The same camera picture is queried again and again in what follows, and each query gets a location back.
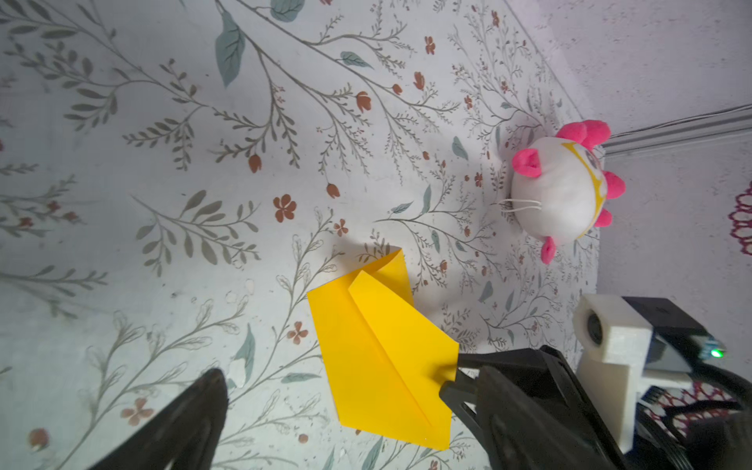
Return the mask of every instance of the branch print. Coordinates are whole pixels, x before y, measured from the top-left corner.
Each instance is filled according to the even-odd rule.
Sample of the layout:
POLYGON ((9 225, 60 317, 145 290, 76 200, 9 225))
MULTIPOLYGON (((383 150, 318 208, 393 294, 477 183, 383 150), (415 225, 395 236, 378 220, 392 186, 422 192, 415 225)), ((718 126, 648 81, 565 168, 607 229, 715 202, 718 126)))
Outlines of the branch print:
POLYGON ((242 227, 246 227, 254 233, 259 231, 255 225, 248 221, 256 211, 253 202, 249 201, 247 208, 244 204, 238 205, 238 209, 235 211, 235 220, 226 221, 227 215, 220 212, 222 201, 210 202, 199 207, 205 197, 206 191, 198 191, 188 199, 183 211, 177 217, 164 215, 141 200, 133 198, 138 204, 151 212, 153 217, 151 224, 138 229, 136 240, 145 238, 149 240, 149 235, 154 232, 155 228, 158 229, 157 232, 154 232, 154 235, 157 235, 158 238, 149 240, 141 251, 143 254, 153 256, 144 262, 144 266, 151 266, 157 277, 162 276, 162 262, 168 265, 172 263, 170 246, 175 247, 178 242, 177 235, 173 230, 180 234, 183 241, 183 251, 189 258, 193 258, 194 247, 196 247, 196 250, 201 250, 203 258, 213 265, 217 264, 215 249, 222 253, 222 258, 227 264, 232 264, 234 259, 239 259, 242 264, 245 264, 249 256, 252 256, 256 261, 261 259, 256 251, 256 245, 239 240, 240 235, 238 233, 238 230, 242 227), (196 211, 193 212, 191 217, 188 213, 193 209, 196 209, 196 211))

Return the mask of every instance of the pink ear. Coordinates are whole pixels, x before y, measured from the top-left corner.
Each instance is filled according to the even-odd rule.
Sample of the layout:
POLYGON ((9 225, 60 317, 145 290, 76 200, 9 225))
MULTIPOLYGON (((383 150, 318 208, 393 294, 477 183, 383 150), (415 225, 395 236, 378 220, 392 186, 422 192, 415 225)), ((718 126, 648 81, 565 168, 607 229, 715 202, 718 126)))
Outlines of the pink ear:
POLYGON ((512 159, 512 168, 517 173, 530 178, 541 176, 541 159, 538 158, 538 151, 534 148, 520 150, 512 159))
POLYGON ((582 146, 593 151, 593 147, 606 142, 611 137, 611 129, 603 121, 583 121, 587 128, 587 137, 582 141, 582 146))
POLYGON ((566 138, 570 141, 575 141, 578 144, 582 144, 582 141, 587 137, 587 127, 584 123, 569 123, 562 127, 556 134, 558 138, 566 138))
POLYGON ((626 191, 626 184, 624 180, 610 171, 604 171, 603 176, 606 178, 606 184, 608 185, 608 194, 606 199, 616 199, 621 197, 626 191))
POLYGON ((556 244, 553 242, 553 238, 546 237, 546 241, 543 243, 543 248, 541 248, 541 261, 545 265, 550 265, 555 255, 556 244))
POLYGON ((611 212, 603 209, 601 211, 601 214, 598 216, 598 220, 596 220, 596 223, 593 224, 594 227, 608 227, 611 225, 611 222, 614 220, 614 216, 611 215, 611 212))

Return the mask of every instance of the yellow paper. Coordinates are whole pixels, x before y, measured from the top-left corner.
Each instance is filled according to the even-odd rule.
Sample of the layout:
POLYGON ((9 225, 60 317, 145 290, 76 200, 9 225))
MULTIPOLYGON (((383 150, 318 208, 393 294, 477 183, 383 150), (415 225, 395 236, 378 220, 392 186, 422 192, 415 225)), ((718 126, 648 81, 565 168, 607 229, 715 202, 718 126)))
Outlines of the yellow paper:
POLYGON ((308 293, 340 423, 432 449, 449 447, 438 396, 459 345, 413 308, 401 250, 308 293))

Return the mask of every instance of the white plush toy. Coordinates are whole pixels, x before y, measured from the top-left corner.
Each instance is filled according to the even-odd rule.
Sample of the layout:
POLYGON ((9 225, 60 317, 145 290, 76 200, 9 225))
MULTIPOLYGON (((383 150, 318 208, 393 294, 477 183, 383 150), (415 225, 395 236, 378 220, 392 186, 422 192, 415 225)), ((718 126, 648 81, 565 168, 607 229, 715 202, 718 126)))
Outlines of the white plush toy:
POLYGON ((549 264, 556 247, 611 225, 606 199, 625 191, 617 175, 603 171, 593 148, 611 136, 602 121, 570 123, 556 137, 543 137, 512 159, 511 202, 517 221, 543 242, 541 260, 549 264))

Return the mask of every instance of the floral tablecloth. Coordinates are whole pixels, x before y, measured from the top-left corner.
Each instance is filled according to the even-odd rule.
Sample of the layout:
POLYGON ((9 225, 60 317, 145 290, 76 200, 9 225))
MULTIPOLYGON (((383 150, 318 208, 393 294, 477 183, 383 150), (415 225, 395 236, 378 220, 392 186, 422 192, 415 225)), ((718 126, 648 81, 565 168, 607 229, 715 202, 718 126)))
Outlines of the floral tablecloth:
POLYGON ((339 425, 306 292, 405 251, 464 351, 551 344, 597 232, 549 266, 506 161, 580 120, 507 5, 2 0, 0 459, 85 468, 202 371, 214 468, 484 468, 339 425))

